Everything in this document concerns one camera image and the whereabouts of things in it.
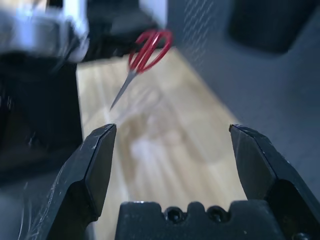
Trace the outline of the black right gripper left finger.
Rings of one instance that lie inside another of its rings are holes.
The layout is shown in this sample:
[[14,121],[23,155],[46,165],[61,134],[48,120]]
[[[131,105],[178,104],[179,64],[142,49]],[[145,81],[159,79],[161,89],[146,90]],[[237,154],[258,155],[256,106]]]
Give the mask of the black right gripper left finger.
[[85,239],[102,214],[116,132],[115,124],[93,130],[60,169],[25,184],[20,240]]

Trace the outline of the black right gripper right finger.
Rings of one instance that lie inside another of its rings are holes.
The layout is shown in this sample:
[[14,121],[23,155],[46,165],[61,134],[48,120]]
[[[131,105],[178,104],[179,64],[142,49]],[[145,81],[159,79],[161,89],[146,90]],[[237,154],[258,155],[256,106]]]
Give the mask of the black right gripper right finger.
[[231,124],[240,183],[248,200],[267,202],[287,240],[320,238],[320,203],[296,169],[263,134]]

